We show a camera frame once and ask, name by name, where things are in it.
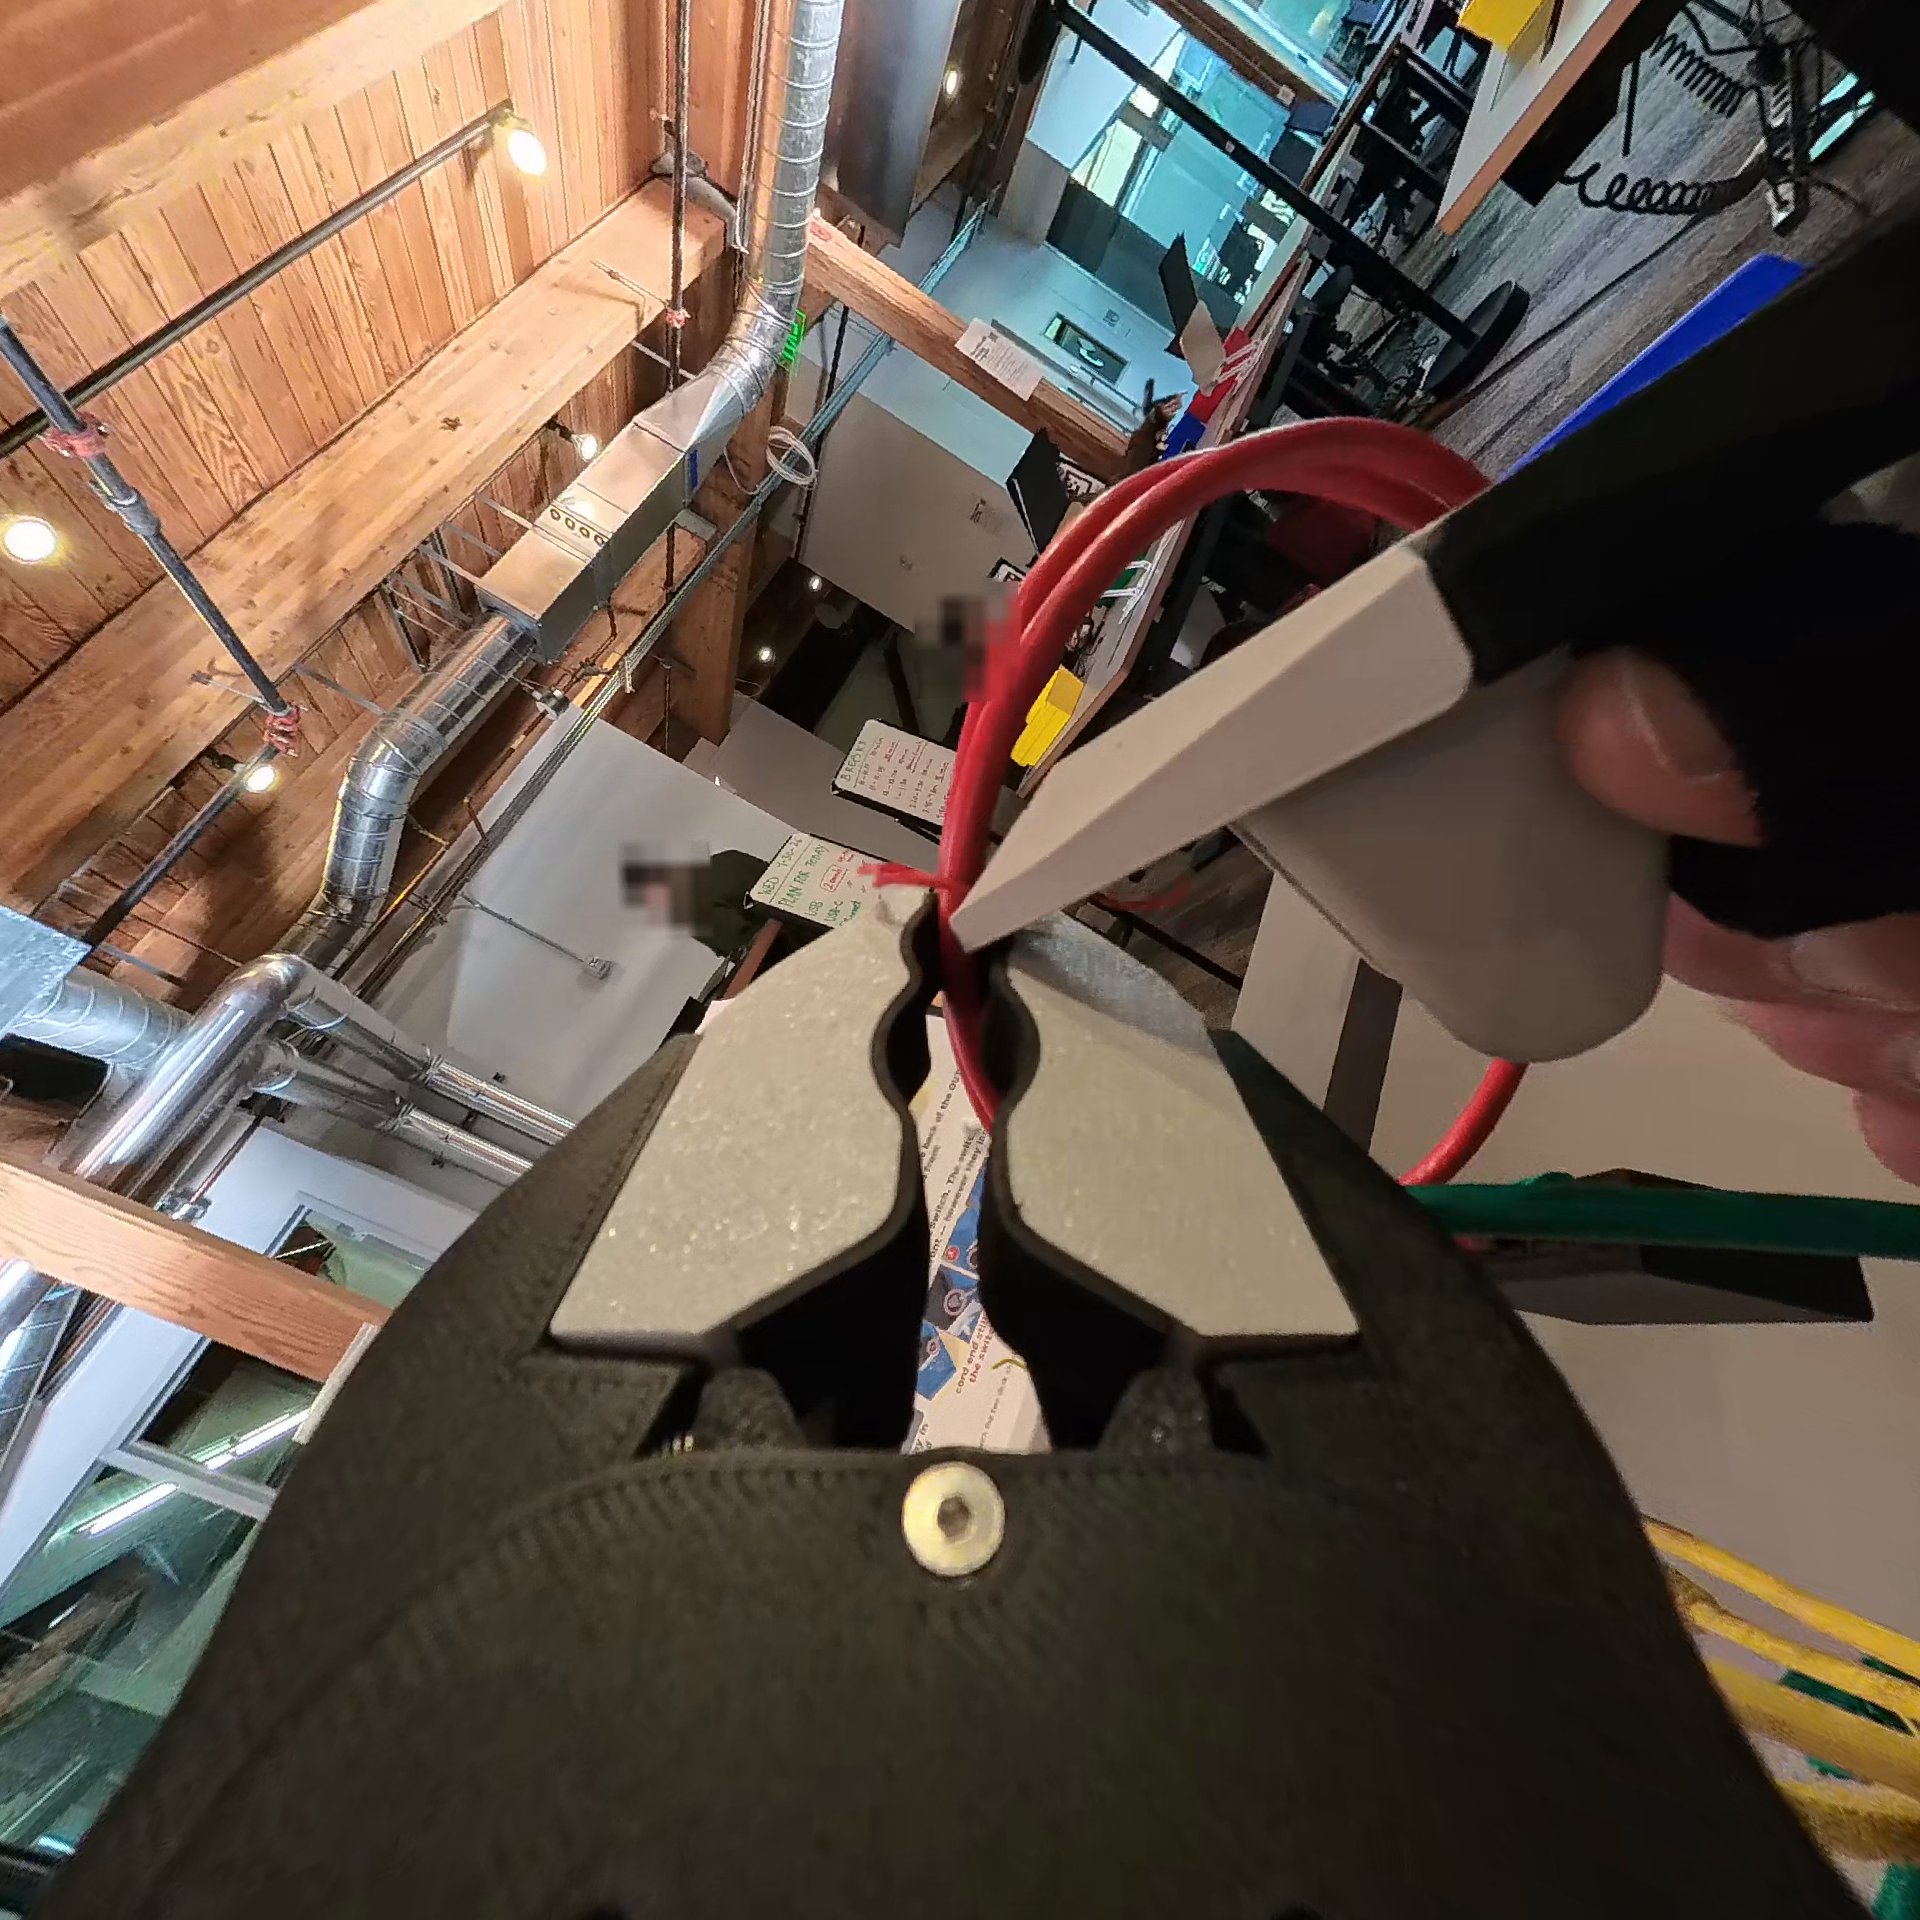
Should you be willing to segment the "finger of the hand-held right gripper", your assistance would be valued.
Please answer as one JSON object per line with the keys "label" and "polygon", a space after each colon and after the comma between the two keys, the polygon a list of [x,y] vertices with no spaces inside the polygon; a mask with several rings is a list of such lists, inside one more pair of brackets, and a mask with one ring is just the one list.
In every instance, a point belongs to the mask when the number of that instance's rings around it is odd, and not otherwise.
{"label": "finger of the hand-held right gripper", "polygon": [[1473,661],[1413,540],[1060,758],[952,910],[1001,941],[1452,708]]}

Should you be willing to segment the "black network switch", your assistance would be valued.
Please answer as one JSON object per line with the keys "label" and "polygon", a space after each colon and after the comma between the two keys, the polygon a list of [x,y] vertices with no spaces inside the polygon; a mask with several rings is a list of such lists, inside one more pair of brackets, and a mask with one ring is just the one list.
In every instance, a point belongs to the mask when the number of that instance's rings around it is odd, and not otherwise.
{"label": "black network switch", "polygon": [[1458,1236],[1512,1308],[1591,1327],[1867,1325],[1859,1260],[1705,1246]]}

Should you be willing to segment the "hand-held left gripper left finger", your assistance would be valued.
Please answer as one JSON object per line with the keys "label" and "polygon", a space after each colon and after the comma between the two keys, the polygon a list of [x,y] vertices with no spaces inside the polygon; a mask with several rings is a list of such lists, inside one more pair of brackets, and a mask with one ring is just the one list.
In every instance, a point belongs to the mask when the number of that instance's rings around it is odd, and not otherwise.
{"label": "hand-held left gripper left finger", "polygon": [[553,1312],[557,1345],[719,1358],[896,1244],[918,1306],[910,1099],[927,1072],[937,932],[927,889],[883,885],[694,1034]]}

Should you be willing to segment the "person's right hand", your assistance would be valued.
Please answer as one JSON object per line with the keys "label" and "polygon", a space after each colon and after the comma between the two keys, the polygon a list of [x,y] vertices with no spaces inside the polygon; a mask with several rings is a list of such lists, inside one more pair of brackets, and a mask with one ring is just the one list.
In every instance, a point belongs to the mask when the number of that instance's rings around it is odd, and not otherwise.
{"label": "person's right hand", "polygon": [[[1603,806],[1664,835],[1759,847],[1736,750],[1666,665],[1632,650],[1581,661],[1556,727],[1568,769]],[[1674,899],[1664,972],[1786,1067],[1844,1088],[1867,1152],[1915,1184],[1915,914],[1761,939]]]}

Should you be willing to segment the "blue divided plastic bin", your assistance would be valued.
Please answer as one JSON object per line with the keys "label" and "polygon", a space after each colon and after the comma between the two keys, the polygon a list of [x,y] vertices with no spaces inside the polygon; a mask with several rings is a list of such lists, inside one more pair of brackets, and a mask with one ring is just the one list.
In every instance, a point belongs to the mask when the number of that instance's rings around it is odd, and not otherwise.
{"label": "blue divided plastic bin", "polygon": [[1759,252],[1742,262],[1738,270],[1716,281],[1709,293],[1668,324],[1622,370],[1599,385],[1576,411],[1535,441],[1527,453],[1504,468],[1500,476],[1506,478],[1525,467],[1591,420],[1618,407],[1618,403],[1653,385],[1668,370],[1707,349],[1715,339],[1734,331],[1803,274],[1805,266],[1801,262],[1776,252]]}

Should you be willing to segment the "printed instruction sheet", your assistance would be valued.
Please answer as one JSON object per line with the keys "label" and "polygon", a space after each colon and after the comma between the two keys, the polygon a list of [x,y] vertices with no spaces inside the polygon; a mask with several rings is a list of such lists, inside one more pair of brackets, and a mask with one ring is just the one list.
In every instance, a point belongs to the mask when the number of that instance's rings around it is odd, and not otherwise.
{"label": "printed instruction sheet", "polygon": [[956,1074],[947,1022],[923,1020],[927,1072],[910,1099],[920,1138],[927,1277],[914,1404],[902,1451],[1045,1451],[1037,1397],[977,1292],[977,1221],[989,1136]]}

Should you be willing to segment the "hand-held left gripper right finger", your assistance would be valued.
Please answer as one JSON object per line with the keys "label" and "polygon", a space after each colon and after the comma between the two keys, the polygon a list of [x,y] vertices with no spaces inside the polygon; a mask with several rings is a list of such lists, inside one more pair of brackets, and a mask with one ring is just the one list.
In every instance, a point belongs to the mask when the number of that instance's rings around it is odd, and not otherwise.
{"label": "hand-held left gripper right finger", "polygon": [[1026,1360],[1213,1360],[1356,1335],[1205,1022],[1064,914],[995,949],[979,1290]]}

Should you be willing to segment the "whiteboard with green writing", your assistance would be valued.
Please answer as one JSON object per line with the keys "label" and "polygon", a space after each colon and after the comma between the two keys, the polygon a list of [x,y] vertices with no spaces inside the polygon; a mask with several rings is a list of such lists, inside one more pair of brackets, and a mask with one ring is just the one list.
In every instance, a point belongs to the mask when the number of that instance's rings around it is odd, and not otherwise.
{"label": "whiteboard with green writing", "polygon": [[811,833],[790,833],[744,903],[782,924],[831,928],[848,924],[879,895],[873,858]]}

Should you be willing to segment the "silver air duct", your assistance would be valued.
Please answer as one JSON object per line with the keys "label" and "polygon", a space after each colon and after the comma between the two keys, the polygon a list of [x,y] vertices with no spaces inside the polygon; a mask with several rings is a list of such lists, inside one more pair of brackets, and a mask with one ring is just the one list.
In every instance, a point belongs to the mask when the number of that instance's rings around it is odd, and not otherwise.
{"label": "silver air duct", "polygon": [[534,659],[557,659],[667,532],[767,391],[804,281],[840,1],[769,5],[744,212],[746,275],[721,343],[624,424],[483,575],[491,611],[366,735],[343,777],[321,883],[287,947],[329,968],[375,922],[416,789]]}

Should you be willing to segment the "silver insulated pipes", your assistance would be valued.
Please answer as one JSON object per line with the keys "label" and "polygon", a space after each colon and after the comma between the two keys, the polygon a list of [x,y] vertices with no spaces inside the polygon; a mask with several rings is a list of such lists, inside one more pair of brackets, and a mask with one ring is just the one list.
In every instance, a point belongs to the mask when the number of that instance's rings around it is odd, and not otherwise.
{"label": "silver insulated pipes", "polygon": [[231,972],[184,1013],[82,966],[82,943],[1,910],[3,1034],[107,1067],[99,1101],[51,1169],[136,1198],[204,1128],[252,1094],[312,1107],[431,1157],[512,1182],[528,1159],[418,1105],[427,1094],[553,1146],[572,1123],[418,1043],[294,953]]}

